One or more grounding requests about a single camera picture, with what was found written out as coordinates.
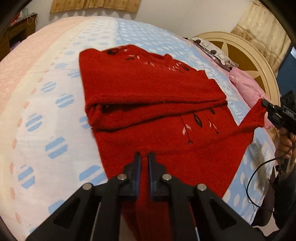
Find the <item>right hand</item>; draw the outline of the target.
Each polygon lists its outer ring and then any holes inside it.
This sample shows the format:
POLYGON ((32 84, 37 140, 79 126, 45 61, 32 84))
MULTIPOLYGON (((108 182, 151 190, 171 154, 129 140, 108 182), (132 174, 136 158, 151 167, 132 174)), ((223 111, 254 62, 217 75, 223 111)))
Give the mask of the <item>right hand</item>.
POLYGON ((275 151, 275 157, 290 158, 290 167, 295 165, 295 134, 289 132, 286 128, 280 128, 278 131, 278 145, 275 151))

